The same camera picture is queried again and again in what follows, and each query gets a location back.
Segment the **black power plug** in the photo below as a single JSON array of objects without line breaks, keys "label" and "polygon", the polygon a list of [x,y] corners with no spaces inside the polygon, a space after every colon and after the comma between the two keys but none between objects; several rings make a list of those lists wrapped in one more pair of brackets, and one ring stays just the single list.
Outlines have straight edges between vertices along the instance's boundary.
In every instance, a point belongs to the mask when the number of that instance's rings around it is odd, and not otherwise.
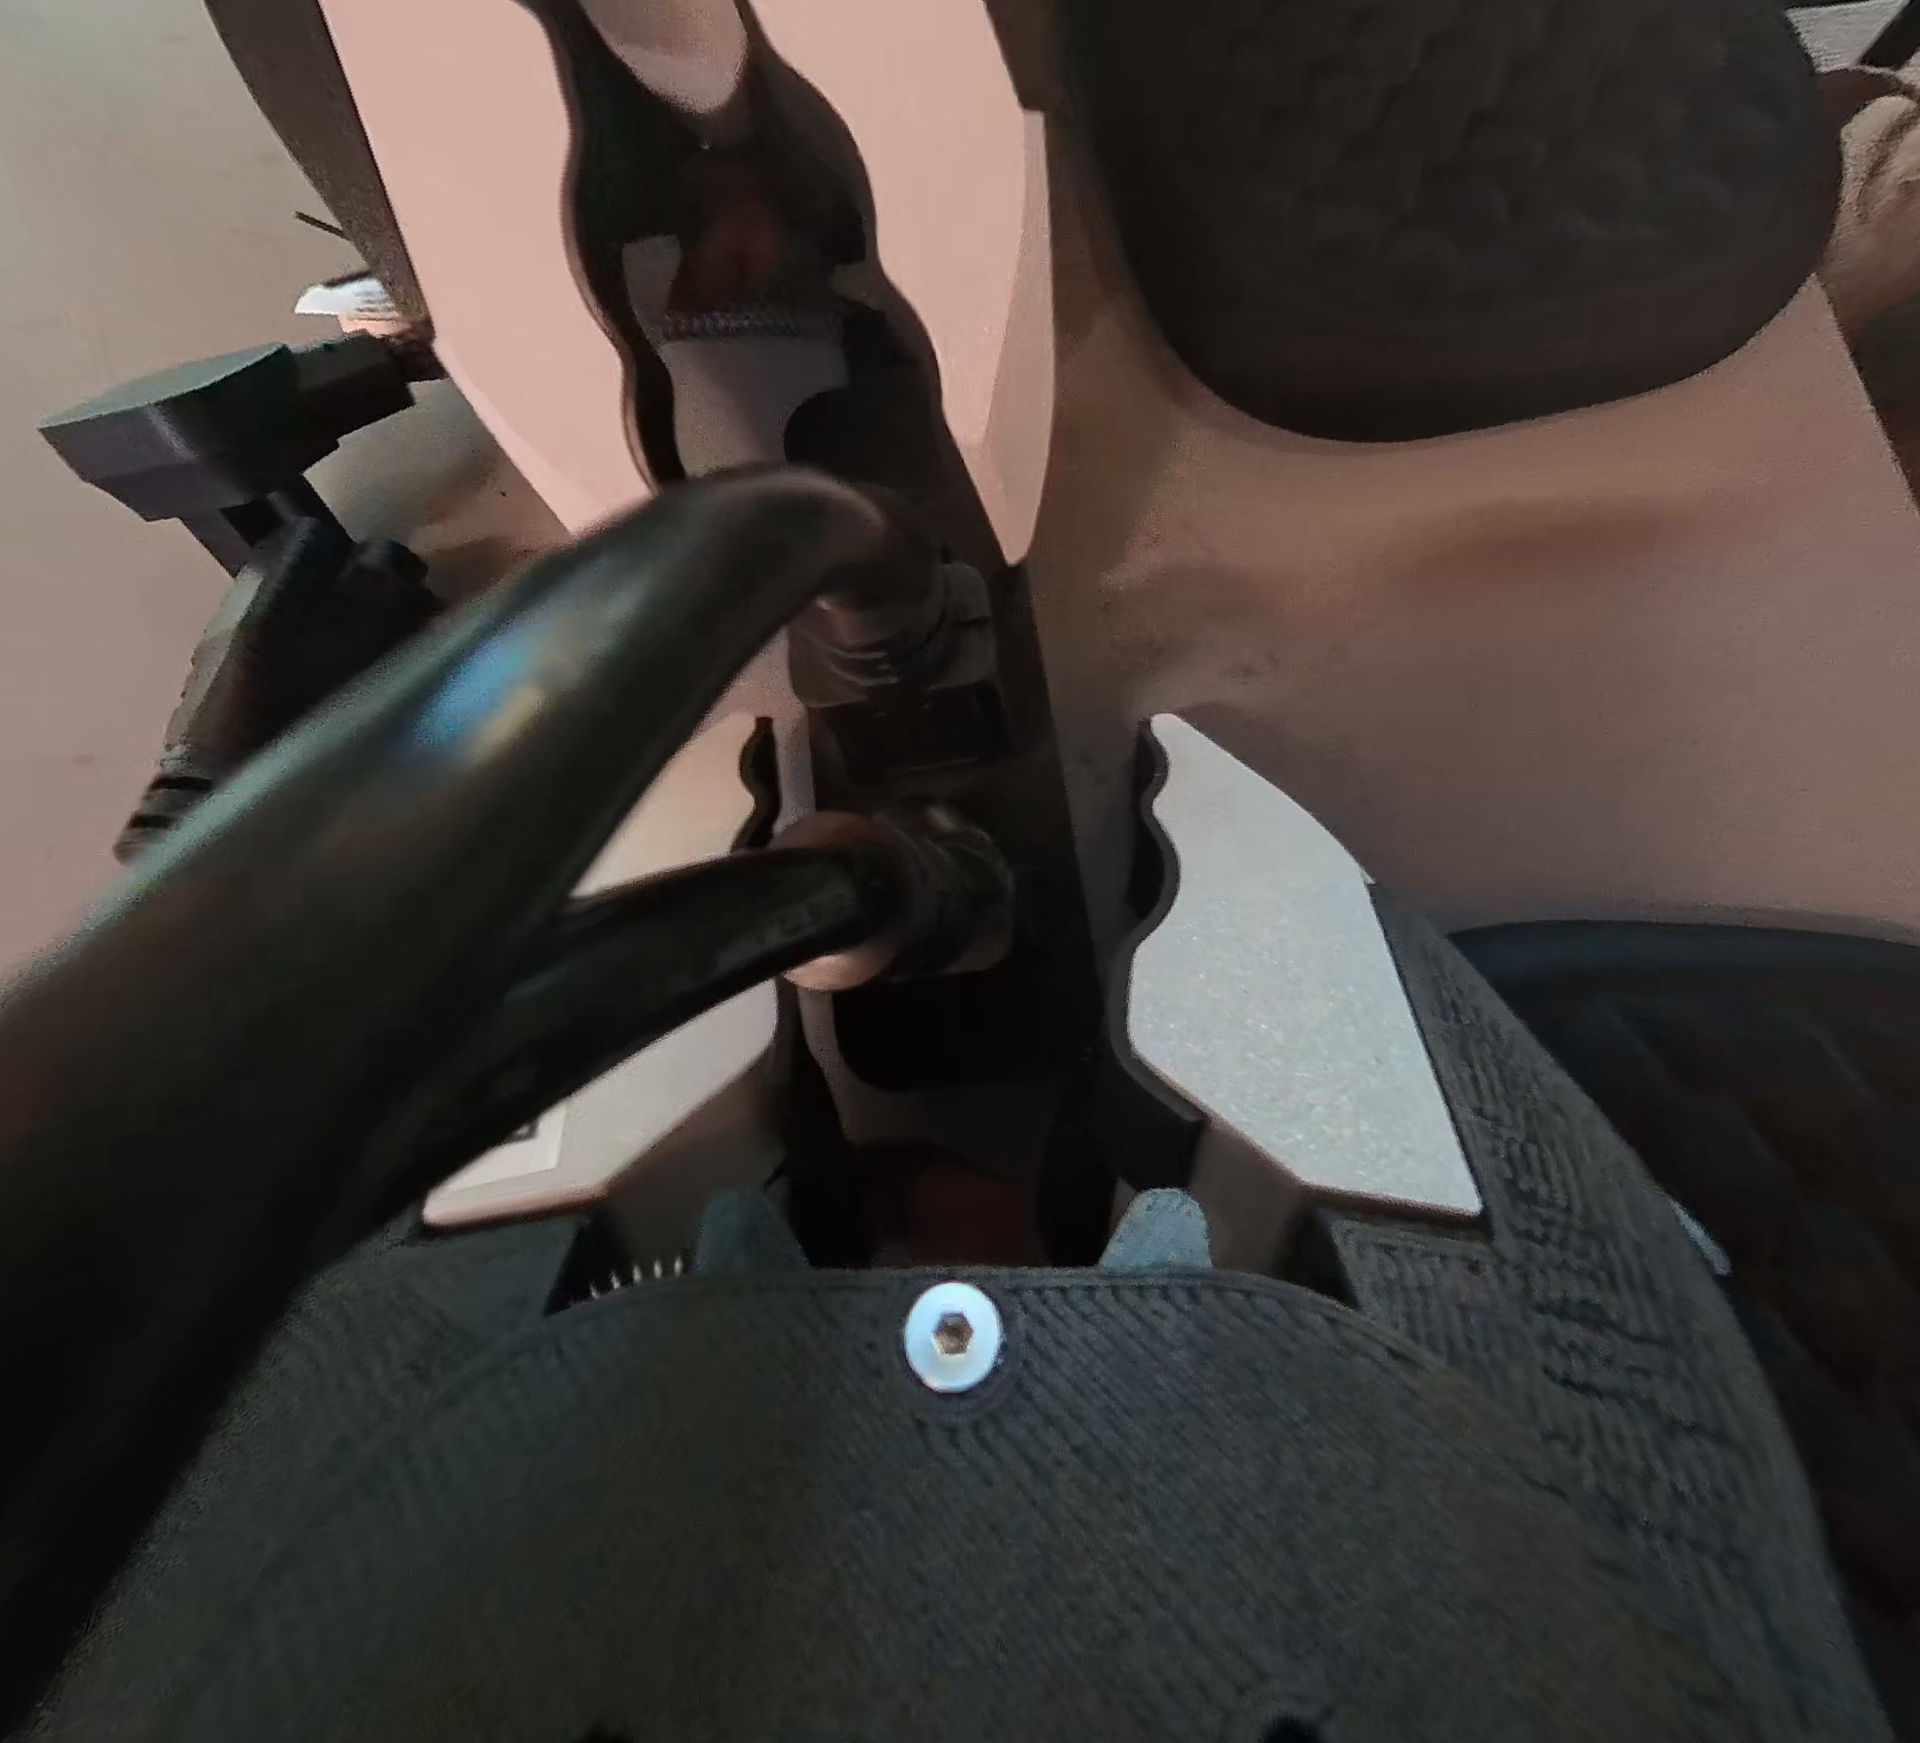
[{"label": "black power plug", "polygon": [[898,493],[847,486],[880,516],[878,554],[787,631],[810,804],[980,808],[1021,753],[1019,674],[995,579]]}]

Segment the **black flat plug adapter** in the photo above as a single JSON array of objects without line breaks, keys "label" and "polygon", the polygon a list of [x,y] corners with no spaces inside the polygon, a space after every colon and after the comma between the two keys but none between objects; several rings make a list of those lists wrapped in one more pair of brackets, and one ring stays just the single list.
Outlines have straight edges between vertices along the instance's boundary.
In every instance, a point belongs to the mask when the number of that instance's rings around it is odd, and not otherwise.
[{"label": "black flat plug adapter", "polygon": [[307,472],[445,377],[415,338],[275,344],[117,386],[38,434],[77,481],[144,523],[183,527],[231,574],[310,527],[341,561],[354,542]]}]

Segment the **black angled plug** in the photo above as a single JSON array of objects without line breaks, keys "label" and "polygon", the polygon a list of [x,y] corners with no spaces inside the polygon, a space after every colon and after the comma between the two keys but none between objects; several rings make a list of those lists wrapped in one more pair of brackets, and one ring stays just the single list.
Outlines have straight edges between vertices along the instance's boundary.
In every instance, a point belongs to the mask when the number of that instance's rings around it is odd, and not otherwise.
[{"label": "black angled plug", "polygon": [[773,848],[870,850],[891,868],[889,915],[860,940],[786,970],[795,989],[842,995],[962,979],[998,968],[1014,951],[1016,876],[991,834],[949,804],[815,809]]}]

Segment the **fuzzy brown cloth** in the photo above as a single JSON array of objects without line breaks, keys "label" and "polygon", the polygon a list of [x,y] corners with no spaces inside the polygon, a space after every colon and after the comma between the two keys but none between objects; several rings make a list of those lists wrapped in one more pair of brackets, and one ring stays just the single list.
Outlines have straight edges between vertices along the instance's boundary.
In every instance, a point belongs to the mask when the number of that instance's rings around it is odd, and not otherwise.
[{"label": "fuzzy brown cloth", "polygon": [[1842,144],[1836,224],[1820,281],[1849,344],[1918,294],[1918,77],[1851,65],[1818,85]]}]

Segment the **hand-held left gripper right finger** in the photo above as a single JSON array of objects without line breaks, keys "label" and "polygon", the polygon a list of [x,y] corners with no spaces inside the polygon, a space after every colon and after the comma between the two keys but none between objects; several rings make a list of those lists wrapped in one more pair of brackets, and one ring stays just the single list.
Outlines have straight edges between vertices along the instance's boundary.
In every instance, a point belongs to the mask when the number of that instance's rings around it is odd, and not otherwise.
[{"label": "hand-held left gripper right finger", "polygon": [[1280,1275],[1315,1212],[1484,1228],[1376,882],[1182,717],[1142,728],[1160,887],[1117,962],[1117,1060],[1197,1121],[1182,1192],[1216,1265]]}]

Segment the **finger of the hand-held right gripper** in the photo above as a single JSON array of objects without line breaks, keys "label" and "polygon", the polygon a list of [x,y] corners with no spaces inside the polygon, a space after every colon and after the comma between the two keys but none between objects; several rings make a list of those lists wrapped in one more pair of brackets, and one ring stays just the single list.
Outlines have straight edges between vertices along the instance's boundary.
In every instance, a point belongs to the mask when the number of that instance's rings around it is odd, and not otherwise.
[{"label": "finger of the hand-held right gripper", "polygon": [[925,331],[1003,556],[1035,542],[1057,412],[1044,120],[984,0],[746,0],[851,141],[872,259]]},{"label": "finger of the hand-held right gripper", "polygon": [[654,497],[592,299],[561,50],[522,0],[318,0],[449,379],[564,531]]}]

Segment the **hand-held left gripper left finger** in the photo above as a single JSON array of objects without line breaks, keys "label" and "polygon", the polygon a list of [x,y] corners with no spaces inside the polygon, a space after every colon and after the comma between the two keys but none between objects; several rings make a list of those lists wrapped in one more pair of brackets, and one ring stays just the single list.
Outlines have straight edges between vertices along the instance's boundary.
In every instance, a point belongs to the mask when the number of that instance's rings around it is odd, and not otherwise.
[{"label": "hand-held left gripper left finger", "polygon": [[[639,800],[575,902],[759,845],[777,816],[772,724],[710,724]],[[467,1230],[605,1202],[752,1070],[775,1032],[773,985],[686,1022],[445,1181],[426,1202],[426,1226]]]}]

